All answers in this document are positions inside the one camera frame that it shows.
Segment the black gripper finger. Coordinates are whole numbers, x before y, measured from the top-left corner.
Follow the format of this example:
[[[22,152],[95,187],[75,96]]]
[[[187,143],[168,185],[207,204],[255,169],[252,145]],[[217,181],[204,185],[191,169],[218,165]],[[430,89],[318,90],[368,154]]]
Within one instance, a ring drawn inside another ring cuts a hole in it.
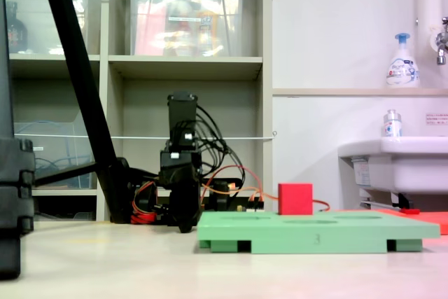
[[[190,232],[198,224],[202,215],[200,189],[201,183],[199,179],[192,180],[188,186],[185,197],[185,232]]]
[[[171,190],[169,196],[169,208],[172,218],[181,233],[186,233],[186,225],[183,210],[183,192],[180,187]]]

